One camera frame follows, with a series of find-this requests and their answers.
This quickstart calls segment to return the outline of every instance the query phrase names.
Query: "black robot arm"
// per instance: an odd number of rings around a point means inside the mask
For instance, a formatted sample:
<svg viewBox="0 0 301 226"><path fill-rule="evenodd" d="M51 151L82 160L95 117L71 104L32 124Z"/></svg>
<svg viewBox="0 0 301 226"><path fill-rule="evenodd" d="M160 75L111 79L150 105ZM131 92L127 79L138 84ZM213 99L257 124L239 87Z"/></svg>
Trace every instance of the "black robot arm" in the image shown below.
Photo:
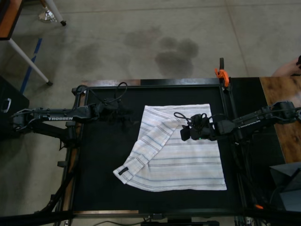
<svg viewBox="0 0 301 226"><path fill-rule="evenodd" d="M121 84L125 84L125 91L119 97L116 97L117 90ZM96 97L97 95L86 86L79 86L75 89L75 100L79 99L81 93L86 90L90 90ZM120 83L114 95L114 98L101 99L98 104L90 104L86 106L77 107L73 105L72 109L23 109L11 117L11 124L15 132L18 133L40 133L43 135L59 138L64 147L77 144L77 136L75 131L75 124L89 123L92 121L107 121L115 122L121 121L123 128L128 126L130 122L130 114L132 113L127 109L121 101L121 97L127 90L127 84L125 82ZM66 128L62 129L46 123L45 121L67 121Z"/></svg>
<svg viewBox="0 0 301 226"><path fill-rule="evenodd" d="M262 107L256 112L252 112L245 116L234 120L222 119L211 122L210 119L215 116L223 116L217 114L207 117L206 114L196 114L191 118L186 118L183 114L175 112L177 118L186 119L187 126L183 126L181 130L181 138L183 141L189 138L193 140L209 139L217 140L223 136L233 135L236 141L241 141L251 134L260 131L268 126L279 124L287 124L295 122L299 118L299 110L295 108L290 101L277 102L273 106Z"/></svg>

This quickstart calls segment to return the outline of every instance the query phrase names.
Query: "black case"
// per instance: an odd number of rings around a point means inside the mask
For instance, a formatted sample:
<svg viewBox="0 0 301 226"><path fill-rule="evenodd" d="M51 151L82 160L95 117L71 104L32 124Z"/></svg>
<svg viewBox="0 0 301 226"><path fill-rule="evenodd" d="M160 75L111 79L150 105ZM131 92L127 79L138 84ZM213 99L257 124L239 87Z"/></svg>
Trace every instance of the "black case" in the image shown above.
<svg viewBox="0 0 301 226"><path fill-rule="evenodd" d="M0 140L18 137L13 132L9 118L28 106L29 100L0 76Z"/></svg>

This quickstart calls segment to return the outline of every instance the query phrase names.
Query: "blue tape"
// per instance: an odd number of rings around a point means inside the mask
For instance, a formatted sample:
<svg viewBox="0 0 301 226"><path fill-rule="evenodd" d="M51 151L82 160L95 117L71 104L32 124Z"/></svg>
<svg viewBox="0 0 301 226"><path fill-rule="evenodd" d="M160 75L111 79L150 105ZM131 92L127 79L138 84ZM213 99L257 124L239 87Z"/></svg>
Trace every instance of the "blue tape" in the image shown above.
<svg viewBox="0 0 301 226"><path fill-rule="evenodd" d="M37 46L36 46L36 49L34 50L34 54L37 54L39 49L40 49L40 46L41 46L41 43L42 43L42 38L40 38L38 40L38 43L37 43Z"/></svg>
<svg viewBox="0 0 301 226"><path fill-rule="evenodd" d="M32 62L35 62L37 56L34 56L32 58ZM21 89L20 89L20 92L23 94L24 93L24 90L25 90L25 87L27 85L27 82L29 80L29 76L30 76L30 73L32 72L32 67L28 67L27 68L27 71L26 71L26 74L25 74L25 77L24 77L24 80L23 80L23 83L22 83L22 86L21 86Z"/></svg>
<svg viewBox="0 0 301 226"><path fill-rule="evenodd" d="M36 54L38 53L38 51L39 51L39 49L40 49L41 43L42 43L42 38L39 38L38 43L37 43L37 45L36 45L36 48L35 48L35 50L34 50L35 56L32 58L32 62L35 62L35 60L36 60L36 57L37 57ZM26 71L26 74L25 74L25 77L24 77L24 80L23 80L23 83L22 83L22 86L21 86L21 89L20 89L20 92L21 92L22 94L23 94L24 91L25 91L25 88L26 88L26 85L27 85L27 82L28 82L28 80L29 80L29 76L30 76L31 72L32 72L32 67L29 66L29 67L27 68L27 71Z"/></svg>

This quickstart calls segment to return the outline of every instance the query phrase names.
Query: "white towel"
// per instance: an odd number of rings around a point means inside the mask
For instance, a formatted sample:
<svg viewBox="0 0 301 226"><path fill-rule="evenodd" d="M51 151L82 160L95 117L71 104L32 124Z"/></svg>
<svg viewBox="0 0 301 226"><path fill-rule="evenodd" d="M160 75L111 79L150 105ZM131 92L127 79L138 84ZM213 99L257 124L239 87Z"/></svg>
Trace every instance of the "white towel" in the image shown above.
<svg viewBox="0 0 301 226"><path fill-rule="evenodd" d="M114 170L124 183L146 191L227 190L217 141L181 140L186 117L211 116L210 105L145 106L137 142Z"/></svg>

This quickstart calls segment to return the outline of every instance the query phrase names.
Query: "person's hand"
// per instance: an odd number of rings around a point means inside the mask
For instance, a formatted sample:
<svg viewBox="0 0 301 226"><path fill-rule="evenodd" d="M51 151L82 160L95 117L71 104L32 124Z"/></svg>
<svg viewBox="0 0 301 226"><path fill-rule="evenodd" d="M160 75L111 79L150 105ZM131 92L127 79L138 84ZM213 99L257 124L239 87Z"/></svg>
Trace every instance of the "person's hand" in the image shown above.
<svg viewBox="0 0 301 226"><path fill-rule="evenodd" d="M273 73L272 76L285 77L285 76L291 76L293 74L301 74L301 69L300 69L301 65L296 65L297 62L298 62L298 58L281 66Z"/></svg>

